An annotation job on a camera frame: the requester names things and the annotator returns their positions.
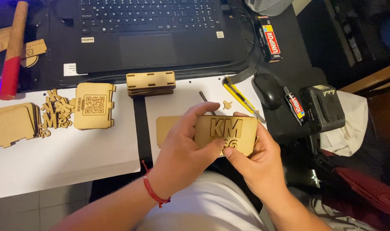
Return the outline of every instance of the touchpad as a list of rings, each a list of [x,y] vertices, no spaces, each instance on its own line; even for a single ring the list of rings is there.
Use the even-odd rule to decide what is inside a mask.
[[[119,42],[123,67],[169,66],[176,63],[171,34],[123,36]]]

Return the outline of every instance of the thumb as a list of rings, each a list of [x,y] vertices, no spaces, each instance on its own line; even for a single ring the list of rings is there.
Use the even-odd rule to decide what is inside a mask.
[[[217,138],[207,144],[203,149],[197,150],[196,153],[197,155],[208,157],[208,160],[210,159],[213,162],[216,160],[216,158],[218,158],[224,146],[225,140]]]
[[[223,149],[223,154],[228,158],[229,162],[235,167],[236,170],[240,174],[243,175],[243,173],[249,169],[250,163],[248,157],[240,153],[238,150],[227,147]]]

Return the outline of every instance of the black battery charger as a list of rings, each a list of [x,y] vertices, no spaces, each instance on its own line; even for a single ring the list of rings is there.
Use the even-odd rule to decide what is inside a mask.
[[[301,88],[299,94],[313,131],[327,132],[345,125],[345,113],[336,88],[317,85]]]

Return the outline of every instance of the black computer mouse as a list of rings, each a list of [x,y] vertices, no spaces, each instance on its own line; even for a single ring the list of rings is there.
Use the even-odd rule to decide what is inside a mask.
[[[266,108],[276,110],[280,107],[283,102],[282,87],[271,74],[257,75],[252,80],[252,86]]]

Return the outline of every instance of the laptop keyboard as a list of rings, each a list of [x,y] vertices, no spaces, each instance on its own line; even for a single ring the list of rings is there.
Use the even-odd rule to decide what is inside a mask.
[[[82,34],[221,28],[219,0],[80,0]]]

